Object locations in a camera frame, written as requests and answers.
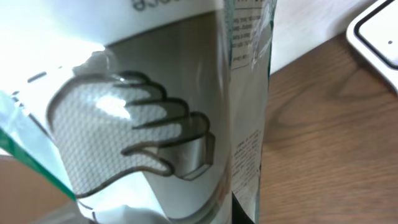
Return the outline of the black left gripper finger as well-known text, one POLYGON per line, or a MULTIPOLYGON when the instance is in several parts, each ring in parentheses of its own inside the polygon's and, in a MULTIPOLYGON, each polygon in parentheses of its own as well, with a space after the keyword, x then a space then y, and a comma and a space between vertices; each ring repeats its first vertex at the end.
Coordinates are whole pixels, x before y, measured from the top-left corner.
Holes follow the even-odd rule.
POLYGON ((254 224, 242 206, 238 202, 235 194, 232 194, 232 224, 254 224))

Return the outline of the tall green white packet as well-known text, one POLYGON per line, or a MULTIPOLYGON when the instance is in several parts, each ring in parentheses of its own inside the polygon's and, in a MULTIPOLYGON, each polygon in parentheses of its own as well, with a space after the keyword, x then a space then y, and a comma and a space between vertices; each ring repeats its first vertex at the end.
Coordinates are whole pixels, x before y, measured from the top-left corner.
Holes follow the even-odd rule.
POLYGON ((257 223, 275 7, 2 1, 1 148, 96 223, 257 223))

